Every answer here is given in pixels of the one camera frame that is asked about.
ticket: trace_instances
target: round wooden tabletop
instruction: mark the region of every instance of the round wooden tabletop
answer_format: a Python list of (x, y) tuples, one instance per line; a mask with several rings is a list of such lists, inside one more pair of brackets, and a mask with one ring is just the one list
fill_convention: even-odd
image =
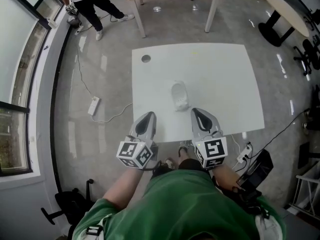
[(309, 30), (299, 14), (284, 0), (266, 0), (287, 22), (306, 38)]

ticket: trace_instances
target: white table leg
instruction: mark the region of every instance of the white table leg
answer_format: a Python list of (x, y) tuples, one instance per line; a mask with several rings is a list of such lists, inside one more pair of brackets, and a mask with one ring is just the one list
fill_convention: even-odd
[(217, 6), (218, 6), (218, 2), (219, 2), (219, 0), (212, 0), (211, 7), (210, 7), (210, 12), (209, 12), (209, 15), (208, 15), (208, 19), (206, 21), (205, 28), (204, 28), (204, 31), (206, 33), (209, 33), (209, 31), (210, 31), (211, 24), (212, 24), (212, 21), (214, 19), (214, 16), (215, 16), (215, 13), (216, 13), (216, 9), (217, 9)]
[(129, 2), (130, 2), (130, 5), (131, 5), (131, 9), (133, 11), (133, 14), (135, 16), (136, 23), (138, 24), (138, 27), (139, 27), (139, 30), (140, 30), (140, 33), (141, 33), (141, 37), (145, 38), (146, 37), (145, 29), (144, 29), (144, 26), (142, 25), (142, 22), (141, 22), (141, 18), (140, 18), (140, 15), (139, 15), (139, 11), (138, 11), (138, 8), (137, 8), (136, 1), (135, 0), (129, 0)]

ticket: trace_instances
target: black and white pattern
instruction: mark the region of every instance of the black and white pattern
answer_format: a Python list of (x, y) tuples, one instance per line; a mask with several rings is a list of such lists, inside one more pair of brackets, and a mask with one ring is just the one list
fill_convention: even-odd
[(208, 158), (217, 157), (225, 154), (221, 139), (214, 139), (204, 143), (206, 156)]
[(207, 160), (205, 167), (215, 167), (215, 166), (222, 165), (224, 160), (225, 160), (224, 157), (218, 158), (218, 159)]
[(139, 168), (139, 166), (132, 160), (119, 158), (125, 166)]
[(203, 164), (204, 163), (204, 158), (201, 155), (201, 153), (199, 152), (199, 149), (197, 149), (197, 148), (195, 148), (195, 155), (198, 157), (200, 163)]
[(148, 159), (151, 157), (151, 155), (152, 153), (149, 151), (149, 149), (146, 146), (144, 146), (140, 154), (138, 154), (138, 156), (136, 157), (136, 160), (140, 165), (144, 166)]
[(134, 156), (138, 143), (127, 143), (125, 142), (121, 148), (119, 156), (132, 158)]

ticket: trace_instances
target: white cube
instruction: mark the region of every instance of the white cube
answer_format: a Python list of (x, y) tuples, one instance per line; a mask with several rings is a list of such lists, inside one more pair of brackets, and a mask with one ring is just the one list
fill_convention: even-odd
[(203, 168), (213, 168), (223, 164), (228, 155), (226, 137), (212, 138), (210, 140), (193, 143), (194, 153)]
[(145, 142), (121, 141), (116, 157), (126, 166), (143, 169), (153, 156)]

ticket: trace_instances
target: office chair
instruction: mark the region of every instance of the office chair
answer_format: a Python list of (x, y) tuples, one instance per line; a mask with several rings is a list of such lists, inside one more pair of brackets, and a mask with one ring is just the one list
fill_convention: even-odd
[(320, 10), (316, 9), (315, 12), (310, 13), (309, 16), (310, 16), (310, 19), (307, 18), (306, 16), (304, 16), (303, 18), (305, 19), (305, 23), (308, 23), (311, 26), (311, 31), (314, 31), (315, 27), (313, 23), (316, 25), (320, 24)]
[(55, 225), (54, 218), (63, 214), (66, 216), (66, 219), (71, 224), (68, 240), (72, 239), (76, 226), (95, 203), (91, 201), (90, 197), (90, 184), (92, 183), (94, 183), (93, 179), (86, 181), (85, 198), (79, 193), (79, 189), (77, 188), (74, 188), (72, 191), (63, 191), (55, 194), (54, 197), (61, 208), (60, 211), (48, 214), (44, 208), (41, 208), (42, 213), (52, 225)]
[(320, 69), (320, 58), (318, 56), (318, 53), (320, 54), (320, 51), (318, 49), (318, 45), (320, 44), (320, 38), (315, 35), (313, 37), (313, 45), (308, 40), (305, 39), (302, 42), (302, 46), (304, 48), (304, 53), (302, 53), (298, 47), (293, 47), (295, 50), (297, 50), (300, 54), (300, 57), (293, 57), (295, 61), (302, 61), (304, 64), (304, 73), (303, 75), (306, 76), (307, 74), (311, 74), (311, 64), (315, 70)]

